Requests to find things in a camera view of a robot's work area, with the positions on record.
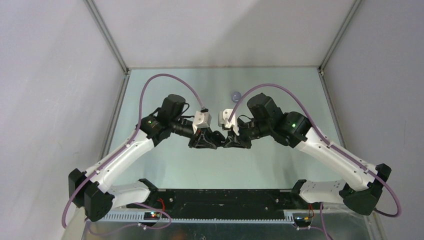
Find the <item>black charging case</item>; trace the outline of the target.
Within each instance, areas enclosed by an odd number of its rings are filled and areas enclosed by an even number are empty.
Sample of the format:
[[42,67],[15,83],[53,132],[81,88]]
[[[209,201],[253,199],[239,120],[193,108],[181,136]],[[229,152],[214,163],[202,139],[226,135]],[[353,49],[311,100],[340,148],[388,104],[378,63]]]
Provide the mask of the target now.
[[217,145],[223,145],[226,141],[226,137],[218,130],[212,133],[212,138]]

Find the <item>purple charging case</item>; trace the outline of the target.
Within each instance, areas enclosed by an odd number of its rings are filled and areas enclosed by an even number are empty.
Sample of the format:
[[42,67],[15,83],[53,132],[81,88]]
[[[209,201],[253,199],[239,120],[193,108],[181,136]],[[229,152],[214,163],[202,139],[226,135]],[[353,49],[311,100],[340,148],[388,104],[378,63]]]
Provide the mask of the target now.
[[238,91],[233,91],[232,94],[231,94],[231,100],[234,103],[238,103],[240,101],[241,97],[242,97],[242,94]]

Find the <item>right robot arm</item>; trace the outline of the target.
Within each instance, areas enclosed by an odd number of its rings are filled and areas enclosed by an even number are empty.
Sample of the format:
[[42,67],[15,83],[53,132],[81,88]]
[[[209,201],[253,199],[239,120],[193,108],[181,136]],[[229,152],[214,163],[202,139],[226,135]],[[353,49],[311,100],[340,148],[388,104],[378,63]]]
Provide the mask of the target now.
[[291,192],[291,204],[304,209],[309,204],[343,204],[353,212],[369,216],[376,210],[384,183],[392,169],[373,165],[353,156],[326,136],[319,136],[303,114],[282,112],[274,100],[260,93],[247,102],[252,114],[248,122],[238,119],[232,109],[218,114],[218,124],[228,132],[224,148],[249,149],[252,141],[270,136],[277,143],[308,154],[341,176],[341,180],[314,182],[301,179]]

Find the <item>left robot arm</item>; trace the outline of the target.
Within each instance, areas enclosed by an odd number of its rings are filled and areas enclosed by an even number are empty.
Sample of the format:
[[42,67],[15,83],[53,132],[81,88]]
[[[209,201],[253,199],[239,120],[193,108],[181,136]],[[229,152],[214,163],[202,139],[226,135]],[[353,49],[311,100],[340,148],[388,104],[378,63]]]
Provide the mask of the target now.
[[120,186],[113,183],[137,159],[171,134],[188,138],[190,148],[216,150],[222,146],[225,137],[203,126],[208,123],[207,110],[196,112],[190,120],[183,115],[186,105],[182,96],[168,95],[161,107],[141,119],[140,126],[126,142],[85,171],[76,168],[69,173],[69,197],[76,207],[84,208],[88,220],[96,222],[110,210],[129,204],[141,203],[145,208],[156,206],[158,194],[146,180]]

